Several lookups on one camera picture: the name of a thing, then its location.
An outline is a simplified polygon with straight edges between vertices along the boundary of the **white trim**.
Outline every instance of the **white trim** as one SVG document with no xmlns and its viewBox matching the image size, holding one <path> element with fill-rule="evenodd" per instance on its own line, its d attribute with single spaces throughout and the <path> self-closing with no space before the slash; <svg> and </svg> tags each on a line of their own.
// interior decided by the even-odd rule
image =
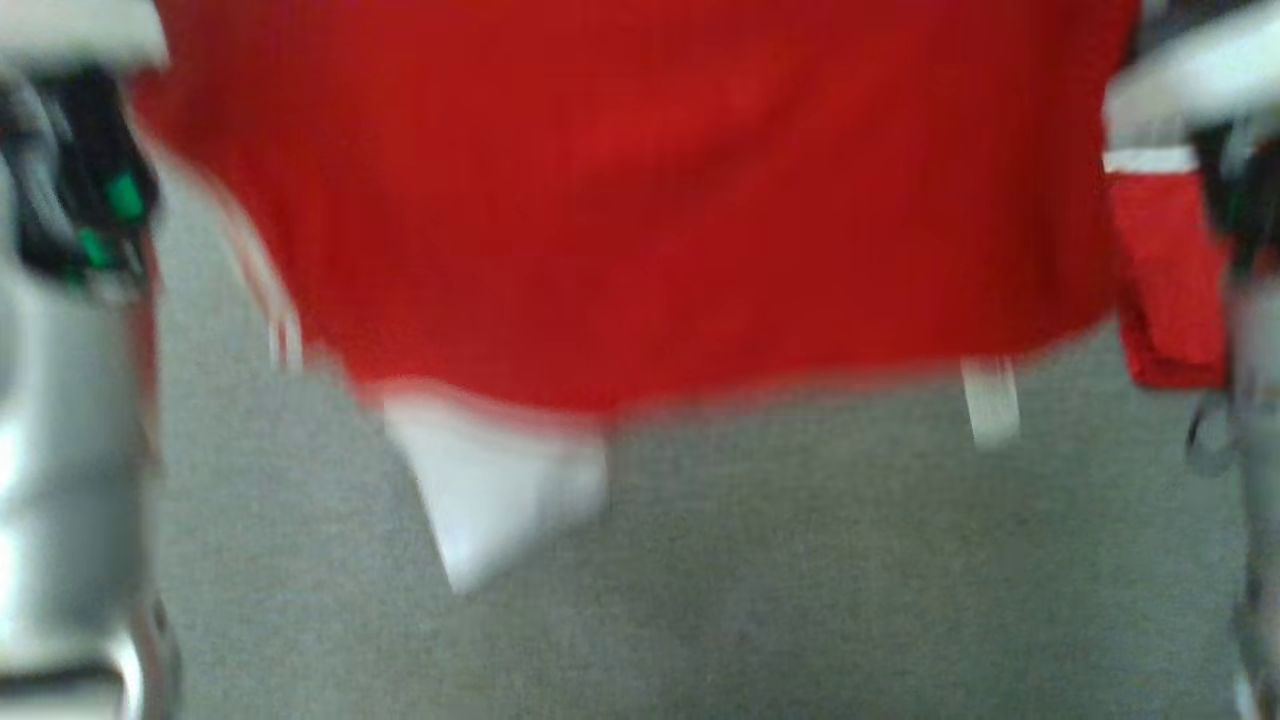
<svg viewBox="0 0 1280 720">
<path fill-rule="evenodd" d="M 1133 174 L 1181 174 L 1199 167 L 1189 146 L 1111 150 L 1103 155 L 1102 164 L 1108 173 Z"/>
</svg>

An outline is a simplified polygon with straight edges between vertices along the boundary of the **white tag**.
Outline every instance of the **white tag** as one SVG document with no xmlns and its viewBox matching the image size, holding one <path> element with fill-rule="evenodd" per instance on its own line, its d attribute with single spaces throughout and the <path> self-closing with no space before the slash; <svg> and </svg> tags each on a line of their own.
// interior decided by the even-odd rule
<svg viewBox="0 0 1280 720">
<path fill-rule="evenodd" d="M 1009 360 L 968 360 L 960 366 L 969 401 L 969 423 L 978 450 L 997 450 L 1018 439 L 1021 415 L 1018 383 Z"/>
<path fill-rule="evenodd" d="M 608 503 L 595 428 L 511 423 L 444 395 L 399 395 L 383 416 L 417 478 L 436 550 L 457 594 L 480 591 L 547 541 Z"/>
</svg>

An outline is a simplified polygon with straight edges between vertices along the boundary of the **red fabric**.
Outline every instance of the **red fabric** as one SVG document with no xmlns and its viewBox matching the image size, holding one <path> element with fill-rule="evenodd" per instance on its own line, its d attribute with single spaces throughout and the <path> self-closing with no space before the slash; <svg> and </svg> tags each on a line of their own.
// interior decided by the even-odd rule
<svg viewBox="0 0 1280 720">
<path fill-rule="evenodd" d="M 616 413 L 1039 350 L 1108 311 L 1137 0 L 160 0 L 138 108 L 312 345 Z"/>
<path fill-rule="evenodd" d="M 1208 225 L 1199 178 L 1116 174 L 1111 195 L 1125 259 L 1120 332 L 1134 382 L 1222 387 L 1226 246 Z"/>
</svg>

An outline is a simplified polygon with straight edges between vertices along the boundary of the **white label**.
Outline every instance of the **white label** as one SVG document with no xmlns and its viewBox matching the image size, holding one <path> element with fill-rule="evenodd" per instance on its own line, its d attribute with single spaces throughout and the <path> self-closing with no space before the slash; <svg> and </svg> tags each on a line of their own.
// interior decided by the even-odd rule
<svg viewBox="0 0 1280 720">
<path fill-rule="evenodd" d="M 965 361 L 964 393 L 969 402 L 969 423 L 978 450 L 996 450 L 1018 439 L 1021 415 L 1018 410 L 1018 383 L 1009 360 Z"/>
</svg>

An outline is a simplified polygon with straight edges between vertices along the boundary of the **green clip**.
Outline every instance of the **green clip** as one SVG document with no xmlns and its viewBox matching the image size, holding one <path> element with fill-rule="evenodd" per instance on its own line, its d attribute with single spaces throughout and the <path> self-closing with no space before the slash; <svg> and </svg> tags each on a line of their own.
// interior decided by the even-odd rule
<svg viewBox="0 0 1280 720">
<path fill-rule="evenodd" d="M 108 252 L 106 245 L 102 242 L 102 237 L 90 228 L 84 228 L 79 232 L 81 246 L 84 249 L 84 254 L 88 255 L 88 261 L 92 263 L 95 268 L 105 268 L 111 263 L 111 254 Z"/>
<path fill-rule="evenodd" d="M 142 201 L 142 191 L 138 190 L 137 181 L 131 173 L 118 176 L 106 186 L 106 200 L 111 204 L 116 219 L 141 220 L 146 214 L 146 202 Z"/>
</svg>

